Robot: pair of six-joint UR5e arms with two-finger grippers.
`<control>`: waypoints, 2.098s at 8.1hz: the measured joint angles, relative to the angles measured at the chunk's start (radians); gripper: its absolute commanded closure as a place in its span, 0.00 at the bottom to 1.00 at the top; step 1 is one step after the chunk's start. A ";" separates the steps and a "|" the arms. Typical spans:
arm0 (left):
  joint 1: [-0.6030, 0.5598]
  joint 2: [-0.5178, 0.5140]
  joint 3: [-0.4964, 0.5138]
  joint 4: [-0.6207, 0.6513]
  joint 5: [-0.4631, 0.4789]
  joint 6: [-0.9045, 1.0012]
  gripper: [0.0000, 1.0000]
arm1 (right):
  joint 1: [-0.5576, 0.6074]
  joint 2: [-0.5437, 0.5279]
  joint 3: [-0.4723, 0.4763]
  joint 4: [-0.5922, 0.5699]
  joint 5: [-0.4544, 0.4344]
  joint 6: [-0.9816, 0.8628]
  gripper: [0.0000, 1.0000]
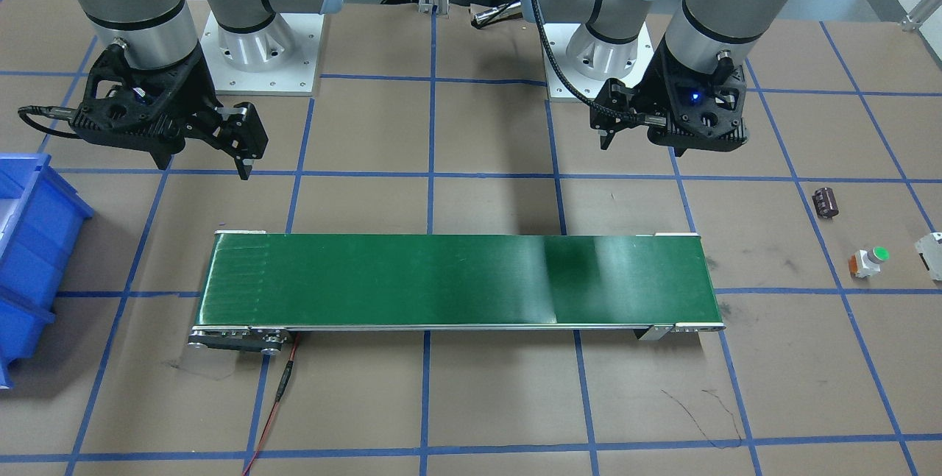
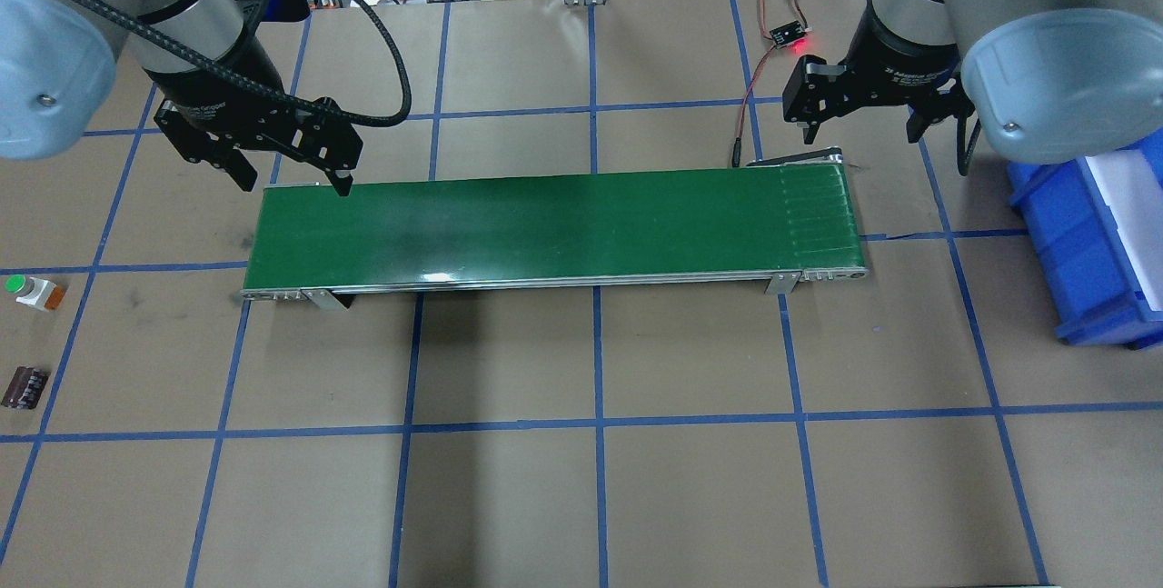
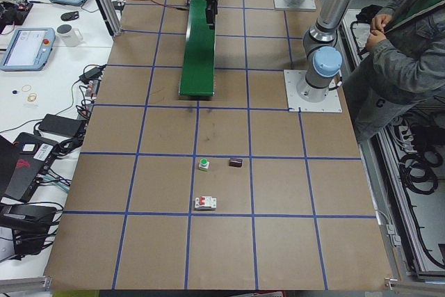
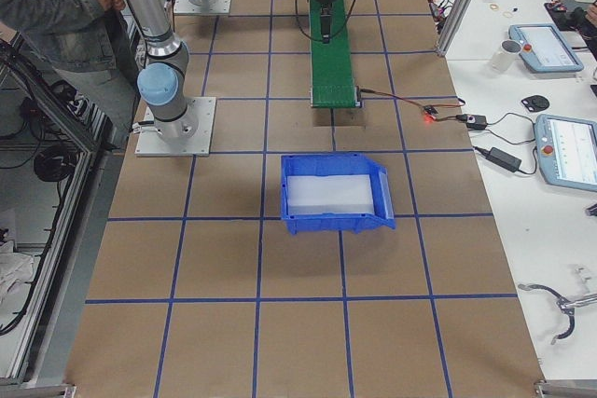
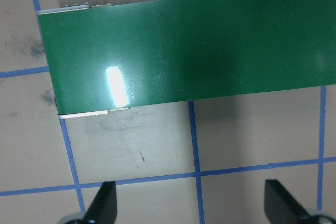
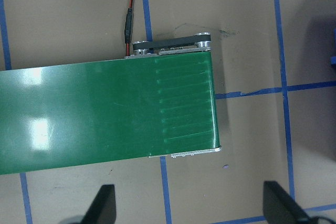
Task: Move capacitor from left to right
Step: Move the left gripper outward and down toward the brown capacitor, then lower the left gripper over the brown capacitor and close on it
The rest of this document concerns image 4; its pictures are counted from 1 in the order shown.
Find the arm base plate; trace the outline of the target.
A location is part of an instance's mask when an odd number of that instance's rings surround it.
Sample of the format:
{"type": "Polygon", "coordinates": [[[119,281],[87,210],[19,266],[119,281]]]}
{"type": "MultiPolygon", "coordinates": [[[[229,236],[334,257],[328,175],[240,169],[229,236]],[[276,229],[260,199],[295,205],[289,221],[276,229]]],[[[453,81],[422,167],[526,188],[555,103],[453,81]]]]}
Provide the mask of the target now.
{"type": "Polygon", "coordinates": [[[208,157],[215,121],[216,97],[186,97],[187,111],[178,120],[156,120],[147,106],[144,121],[135,124],[135,154],[141,157],[208,157]]]}
{"type": "Polygon", "coordinates": [[[218,16],[230,13],[232,0],[175,0],[174,14],[179,16],[218,16]]]}

